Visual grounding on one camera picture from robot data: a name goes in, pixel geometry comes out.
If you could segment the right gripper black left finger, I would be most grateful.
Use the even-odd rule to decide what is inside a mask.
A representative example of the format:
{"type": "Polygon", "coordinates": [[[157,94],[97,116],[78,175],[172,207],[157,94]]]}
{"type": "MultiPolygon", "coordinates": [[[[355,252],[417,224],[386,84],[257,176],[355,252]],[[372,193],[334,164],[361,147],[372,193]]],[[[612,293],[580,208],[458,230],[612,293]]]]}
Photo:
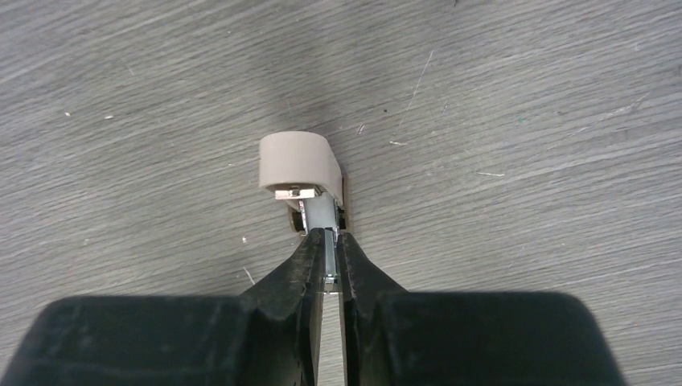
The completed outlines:
{"type": "Polygon", "coordinates": [[[4,385],[313,385],[327,234],[237,296],[75,296],[49,304],[4,385]]]}

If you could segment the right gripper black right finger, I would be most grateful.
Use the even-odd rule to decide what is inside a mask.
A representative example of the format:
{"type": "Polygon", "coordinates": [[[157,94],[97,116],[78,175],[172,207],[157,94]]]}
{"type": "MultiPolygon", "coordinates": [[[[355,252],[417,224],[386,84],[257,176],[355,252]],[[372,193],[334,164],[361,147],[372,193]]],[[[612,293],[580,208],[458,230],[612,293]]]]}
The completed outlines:
{"type": "Polygon", "coordinates": [[[584,303],[542,291],[410,292],[337,244],[349,385],[624,385],[584,303]]]}

